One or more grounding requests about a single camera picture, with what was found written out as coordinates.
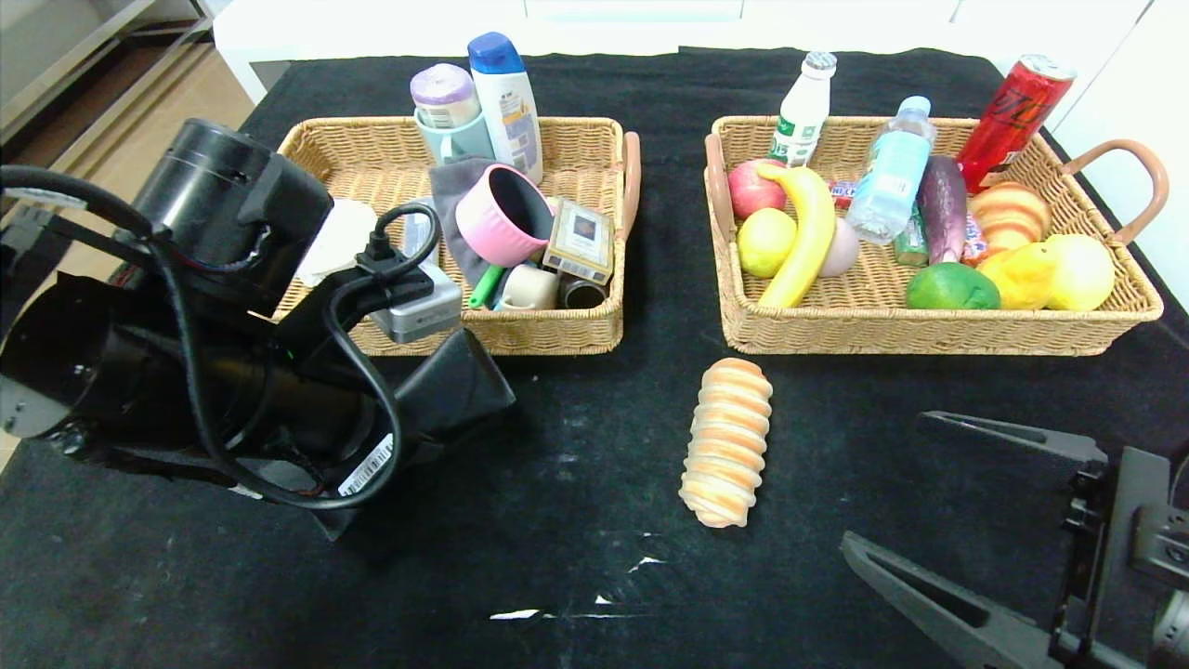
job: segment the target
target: wicker basket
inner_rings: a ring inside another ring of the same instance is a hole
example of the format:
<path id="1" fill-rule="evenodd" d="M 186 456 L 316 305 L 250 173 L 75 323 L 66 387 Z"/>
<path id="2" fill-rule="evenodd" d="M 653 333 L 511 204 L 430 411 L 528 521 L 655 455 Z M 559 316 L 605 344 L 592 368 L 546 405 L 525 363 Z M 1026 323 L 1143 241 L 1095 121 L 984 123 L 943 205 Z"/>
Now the wicker basket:
<path id="1" fill-rule="evenodd" d="M 1160 316 L 1164 304 L 1126 244 L 1163 206 L 1168 179 L 1159 160 L 1143 145 L 1108 141 L 1062 165 L 1037 135 L 1007 171 L 1036 188 L 1052 206 L 1052 232 L 1082 232 L 1108 240 L 1115 288 L 1099 309 L 960 310 L 908 309 L 905 285 L 917 269 L 897 264 L 892 247 L 862 242 L 858 261 L 838 277 L 818 278 L 794 308 L 756 303 L 767 279 L 744 274 L 735 244 L 735 216 L 725 173 L 768 151 L 775 116 L 724 116 L 706 137 L 705 171 L 710 228 L 718 270 L 723 333 L 732 348 L 748 354 L 973 354 L 1095 355 L 1132 326 Z M 886 118 L 831 116 L 810 166 L 824 178 L 855 179 Z M 955 154 L 977 125 L 973 119 L 935 119 L 935 151 Z M 1130 226 L 1115 233 L 1070 176 L 1111 149 L 1127 149 L 1153 177 L 1153 201 Z M 788 213 L 795 215 L 791 204 Z"/>
<path id="2" fill-rule="evenodd" d="M 439 264 L 464 286 L 463 326 L 492 355 L 592 355 L 623 339 L 623 278 L 628 234 L 640 201 L 640 138 L 604 118 L 542 118 L 545 179 L 541 190 L 603 212 L 615 221 L 615 274 L 608 298 L 589 309 L 493 311 L 466 308 L 471 288 L 442 244 Z M 335 197 L 371 203 L 377 213 L 430 194 L 434 159 L 411 116 L 310 119 L 289 131 L 279 152 L 326 183 Z M 389 228 L 400 240 L 400 222 Z M 273 318 L 283 317 L 306 294 L 289 285 Z M 371 318 L 351 332 L 371 356 L 428 355 L 446 332 L 410 345 L 389 340 Z"/>

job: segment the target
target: white cup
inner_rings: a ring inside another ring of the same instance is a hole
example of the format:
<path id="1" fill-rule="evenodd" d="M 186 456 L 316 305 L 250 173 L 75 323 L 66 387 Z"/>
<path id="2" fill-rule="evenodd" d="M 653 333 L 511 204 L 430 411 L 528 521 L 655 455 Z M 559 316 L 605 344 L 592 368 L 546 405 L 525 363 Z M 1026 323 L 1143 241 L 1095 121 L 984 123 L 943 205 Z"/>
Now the white cup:
<path id="1" fill-rule="evenodd" d="M 499 296 L 502 310 L 552 309 L 558 305 L 559 277 L 527 264 L 512 267 Z"/>

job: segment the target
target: gray cloth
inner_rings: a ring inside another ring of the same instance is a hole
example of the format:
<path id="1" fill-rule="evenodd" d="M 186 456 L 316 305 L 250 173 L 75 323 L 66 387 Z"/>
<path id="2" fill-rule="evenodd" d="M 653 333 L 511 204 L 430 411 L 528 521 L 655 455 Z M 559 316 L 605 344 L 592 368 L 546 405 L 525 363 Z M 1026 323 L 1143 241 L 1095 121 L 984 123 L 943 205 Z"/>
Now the gray cloth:
<path id="1" fill-rule="evenodd" d="M 449 248 L 454 261 L 458 263 L 458 267 L 463 271 L 463 276 L 466 277 L 467 283 L 472 286 L 483 278 L 483 273 L 487 270 L 487 261 L 480 258 L 467 245 L 466 239 L 463 238 L 463 233 L 458 229 L 458 219 L 454 216 L 454 209 L 458 207 L 458 201 L 463 198 L 463 195 L 466 195 L 476 182 L 479 181 L 483 170 L 487 169 L 495 162 L 487 158 L 466 158 L 429 170 L 429 185 L 434 194 L 434 209 L 441 220 L 442 239 L 446 240 L 446 247 Z M 539 239 L 548 239 L 553 232 L 552 219 L 548 221 L 535 220 L 533 221 L 533 229 L 527 229 L 526 232 Z M 503 278 L 507 279 L 507 277 L 508 272 L 505 271 Z M 501 280 L 501 288 L 492 294 L 498 296 L 502 289 L 503 280 Z"/>

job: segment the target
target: basket handle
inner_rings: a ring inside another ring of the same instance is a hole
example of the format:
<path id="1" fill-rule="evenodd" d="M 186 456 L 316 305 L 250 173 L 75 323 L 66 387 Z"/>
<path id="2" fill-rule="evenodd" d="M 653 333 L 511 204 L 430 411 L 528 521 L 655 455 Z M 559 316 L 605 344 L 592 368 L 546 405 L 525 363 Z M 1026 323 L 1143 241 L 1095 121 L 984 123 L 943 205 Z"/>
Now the basket handle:
<path id="1" fill-rule="evenodd" d="M 1164 202 L 1169 198 L 1169 172 L 1164 170 L 1164 163 L 1156 157 L 1156 153 L 1151 149 L 1134 139 L 1111 139 L 1069 160 L 1061 168 L 1061 171 L 1064 173 L 1077 173 L 1102 153 L 1115 149 L 1122 149 L 1134 154 L 1152 177 L 1152 201 L 1147 203 L 1144 210 L 1139 212 L 1135 220 L 1122 226 L 1109 238 L 1109 241 L 1126 246 L 1135 239 L 1137 234 L 1147 227 L 1147 223 L 1156 217 L 1156 214 L 1160 213 L 1160 209 L 1164 208 Z"/>
<path id="2" fill-rule="evenodd" d="M 623 227 L 619 236 L 624 240 L 636 225 L 636 213 L 640 210 L 640 134 L 629 131 L 623 133 Z"/>
<path id="3" fill-rule="evenodd" d="M 710 172 L 710 201 L 713 206 L 715 220 L 723 233 L 723 239 L 735 238 L 735 208 L 731 206 L 731 190 L 726 184 L 726 165 L 723 164 L 723 140 L 717 133 L 706 135 L 706 170 Z"/>

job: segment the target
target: apple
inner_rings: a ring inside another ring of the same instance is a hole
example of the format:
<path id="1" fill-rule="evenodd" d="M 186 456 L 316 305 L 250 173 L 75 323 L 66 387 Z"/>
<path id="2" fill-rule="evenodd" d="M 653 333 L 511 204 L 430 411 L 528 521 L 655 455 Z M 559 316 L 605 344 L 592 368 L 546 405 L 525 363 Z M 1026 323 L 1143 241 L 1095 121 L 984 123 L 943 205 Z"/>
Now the apple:
<path id="1" fill-rule="evenodd" d="M 726 176 L 735 217 L 747 219 L 755 212 L 768 207 L 773 209 L 785 208 L 787 200 L 785 189 L 775 181 L 762 178 L 755 172 L 755 168 L 760 163 L 785 166 L 785 163 L 772 158 L 756 158 L 735 165 L 735 169 Z"/>

